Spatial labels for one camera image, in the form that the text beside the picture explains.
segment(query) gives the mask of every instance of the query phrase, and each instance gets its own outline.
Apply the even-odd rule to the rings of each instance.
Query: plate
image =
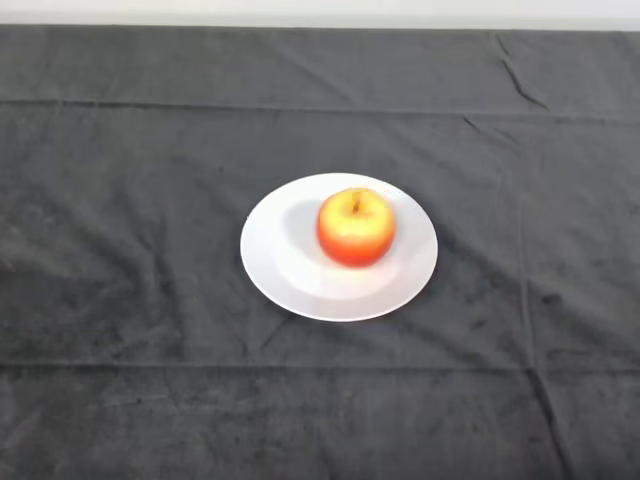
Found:
[[[391,249],[366,268],[334,262],[316,239],[322,203],[351,187],[383,195],[396,215]],[[282,308],[353,322],[390,313],[420,293],[436,266],[438,241],[429,216],[399,188],[363,175],[327,173],[295,180],[262,199],[242,229],[240,255],[251,281]]]

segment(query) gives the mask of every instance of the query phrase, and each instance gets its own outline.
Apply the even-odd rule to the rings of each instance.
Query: apple stem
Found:
[[[360,192],[353,193],[353,213],[358,213],[360,210]]]

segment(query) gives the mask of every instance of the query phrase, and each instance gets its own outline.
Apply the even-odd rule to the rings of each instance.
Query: table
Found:
[[[640,36],[0,28],[0,478],[637,479]],[[404,189],[373,321],[239,257],[296,178]]]

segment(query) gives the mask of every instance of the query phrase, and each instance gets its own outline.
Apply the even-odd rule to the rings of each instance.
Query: wall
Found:
[[[0,0],[0,23],[640,30],[640,0]]]

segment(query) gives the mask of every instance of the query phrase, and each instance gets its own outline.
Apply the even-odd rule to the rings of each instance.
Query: apple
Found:
[[[349,188],[322,204],[316,223],[318,241],[333,260],[366,267],[391,248],[396,220],[391,204],[367,188]]]

